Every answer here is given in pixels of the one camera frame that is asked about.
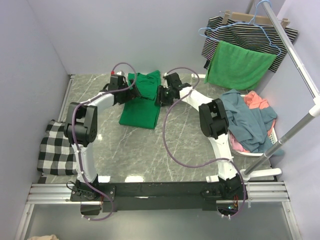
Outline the green t-shirt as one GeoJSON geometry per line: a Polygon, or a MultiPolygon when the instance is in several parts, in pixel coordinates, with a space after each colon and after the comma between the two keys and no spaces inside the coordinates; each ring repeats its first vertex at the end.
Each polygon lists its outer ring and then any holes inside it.
{"type": "Polygon", "coordinates": [[[158,122],[160,106],[156,105],[158,87],[161,85],[161,73],[155,70],[148,74],[137,74],[136,87],[141,97],[124,104],[119,124],[130,127],[153,130],[158,122]]]}

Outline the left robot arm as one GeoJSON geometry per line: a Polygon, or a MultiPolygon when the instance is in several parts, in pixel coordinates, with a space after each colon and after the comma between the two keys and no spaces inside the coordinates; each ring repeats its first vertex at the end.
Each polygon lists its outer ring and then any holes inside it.
{"type": "Polygon", "coordinates": [[[101,193],[93,156],[93,142],[98,134],[98,115],[116,104],[121,105],[141,97],[136,81],[136,73],[130,79],[112,72],[109,83],[97,95],[83,102],[69,104],[63,133],[76,159],[76,191],[88,201],[96,200],[101,193]]]}

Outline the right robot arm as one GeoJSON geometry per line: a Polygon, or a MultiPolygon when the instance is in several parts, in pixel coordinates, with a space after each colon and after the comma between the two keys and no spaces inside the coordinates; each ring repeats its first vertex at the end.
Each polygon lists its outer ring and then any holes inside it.
{"type": "Polygon", "coordinates": [[[212,163],[218,164],[218,175],[208,176],[206,181],[218,186],[218,193],[226,200],[239,196],[240,191],[245,195],[244,179],[233,161],[229,147],[228,127],[229,121],[221,99],[209,98],[195,90],[195,86],[182,83],[178,73],[165,74],[163,79],[167,87],[159,86],[156,103],[160,106],[169,106],[162,124],[162,140],[164,148],[170,158],[180,166],[198,169],[212,163]],[[187,165],[178,161],[170,152],[166,141],[166,123],[171,110],[180,102],[185,102],[197,110],[199,114],[200,129],[208,138],[214,150],[215,159],[198,165],[187,165]]]}

